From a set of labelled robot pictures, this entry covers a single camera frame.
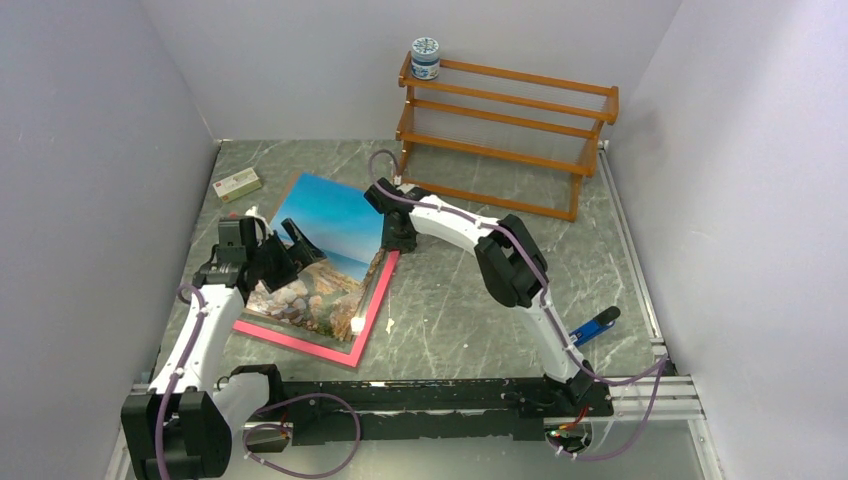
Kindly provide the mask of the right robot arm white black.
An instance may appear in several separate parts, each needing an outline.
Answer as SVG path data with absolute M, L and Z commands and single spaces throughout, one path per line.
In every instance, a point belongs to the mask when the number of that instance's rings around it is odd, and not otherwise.
M 540 352 L 550 402 L 572 415 L 588 401 L 596 383 L 578 346 L 610 329 L 621 311 L 610 306 L 569 333 L 547 296 L 547 261 L 523 221 L 510 214 L 500 220 L 452 206 L 420 187 L 408 192 L 381 178 L 364 198 L 384 216 L 382 246 L 413 251 L 417 236 L 429 235 L 475 255 L 484 285 L 499 304 L 513 308 Z

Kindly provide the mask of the pink wooden picture frame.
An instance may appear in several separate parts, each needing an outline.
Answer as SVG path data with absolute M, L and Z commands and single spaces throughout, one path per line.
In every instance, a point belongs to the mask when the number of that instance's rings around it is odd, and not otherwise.
M 368 345 L 369 335 L 376 323 L 382 302 L 388 295 L 390 281 L 392 280 L 399 258 L 399 251 L 390 251 L 387 254 L 380 275 L 376 281 L 374 292 L 371 295 L 370 302 L 365 310 L 365 315 L 362 317 L 362 329 L 354 338 L 348 352 L 333 350 L 329 347 L 309 342 L 304 339 L 299 339 L 281 332 L 276 332 L 243 320 L 237 320 L 233 325 L 233 330 L 237 333 L 247 335 L 248 337 L 270 342 L 275 346 L 311 355 L 345 367 L 356 368 Z

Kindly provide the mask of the landscape beach photo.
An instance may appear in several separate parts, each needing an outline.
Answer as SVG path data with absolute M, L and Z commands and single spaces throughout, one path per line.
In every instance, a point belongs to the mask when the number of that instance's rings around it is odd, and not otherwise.
M 383 262 L 383 217 L 363 191 L 301 173 L 271 222 L 289 247 L 292 241 L 281 225 L 285 218 L 291 218 L 326 259 L 309 265 L 296 281 L 276 292 L 259 284 L 249 297 L 246 317 L 351 341 L 356 335 L 353 325 L 364 314 L 366 293 Z

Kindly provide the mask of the brown frame backing board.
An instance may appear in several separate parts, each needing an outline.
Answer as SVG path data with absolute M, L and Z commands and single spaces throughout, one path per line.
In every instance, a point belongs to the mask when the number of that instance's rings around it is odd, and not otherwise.
M 280 211 L 280 209 L 281 209 L 282 205 L 283 205 L 283 204 L 284 204 L 284 202 L 286 201 L 286 198 L 287 198 L 287 197 L 288 197 L 288 195 L 290 194 L 290 192 L 291 192 L 291 190 L 293 189 L 293 187 L 297 184 L 297 182 L 298 182 L 298 180 L 299 180 L 299 178 L 300 178 L 300 177 L 301 177 L 301 172 L 300 172 L 300 171 L 298 171 L 298 172 L 295 172 L 294 174 L 292 174 L 292 175 L 291 175 L 291 176 L 290 176 L 290 177 L 286 180 L 286 182 L 284 183 L 283 189 L 282 189 L 282 193 L 281 193 L 281 195 L 279 196 L 279 198 L 277 199 L 277 201 L 275 202 L 273 212 L 272 212 L 272 213 L 271 213 L 271 215 L 270 215 L 270 222 L 273 222 L 273 219 L 274 219 L 274 218 L 276 217 L 276 215 L 279 213 L 279 211 Z

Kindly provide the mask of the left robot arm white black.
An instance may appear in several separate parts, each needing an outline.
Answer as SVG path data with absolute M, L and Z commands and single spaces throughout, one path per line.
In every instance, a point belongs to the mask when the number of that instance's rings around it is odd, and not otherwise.
M 120 412 L 137 478 L 218 478 L 250 417 L 272 420 L 284 411 L 287 395 L 271 364 L 238 367 L 215 388 L 227 339 L 255 287 L 274 292 L 326 258 L 292 220 L 282 227 L 289 243 L 255 213 L 220 219 L 209 259 L 179 286 L 189 310 L 171 354 Z

